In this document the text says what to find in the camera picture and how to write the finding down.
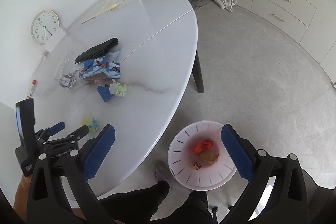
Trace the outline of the person's left hand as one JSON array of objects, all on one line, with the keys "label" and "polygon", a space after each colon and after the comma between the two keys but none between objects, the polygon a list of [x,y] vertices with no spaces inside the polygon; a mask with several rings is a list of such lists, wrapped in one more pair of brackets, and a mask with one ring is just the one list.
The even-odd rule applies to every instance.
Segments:
[{"label": "person's left hand", "polygon": [[29,195],[29,188],[31,184],[31,179],[33,175],[25,177],[24,175],[21,178],[21,181],[18,185],[17,192],[15,194],[15,200],[13,208],[18,215],[27,216],[27,200]]}]

